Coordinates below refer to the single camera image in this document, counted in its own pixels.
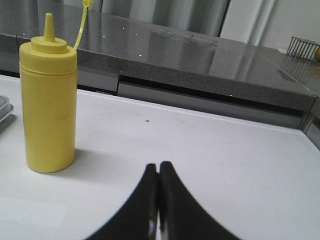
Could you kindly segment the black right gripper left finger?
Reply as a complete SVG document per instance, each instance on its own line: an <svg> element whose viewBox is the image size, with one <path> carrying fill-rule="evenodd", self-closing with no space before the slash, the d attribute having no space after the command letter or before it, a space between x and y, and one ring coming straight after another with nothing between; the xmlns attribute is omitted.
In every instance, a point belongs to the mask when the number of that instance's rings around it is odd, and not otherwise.
<svg viewBox="0 0 320 240"><path fill-rule="evenodd" d="M89 240L154 240L158 225L158 173L146 165L144 173L122 207Z"/></svg>

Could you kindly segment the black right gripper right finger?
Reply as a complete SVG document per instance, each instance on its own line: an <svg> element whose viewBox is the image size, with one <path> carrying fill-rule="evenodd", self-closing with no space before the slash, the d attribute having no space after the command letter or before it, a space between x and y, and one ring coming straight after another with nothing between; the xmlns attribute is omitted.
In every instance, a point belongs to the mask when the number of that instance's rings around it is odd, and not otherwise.
<svg viewBox="0 0 320 240"><path fill-rule="evenodd" d="M239 239L201 207L169 161L160 164L158 211L162 240Z"/></svg>

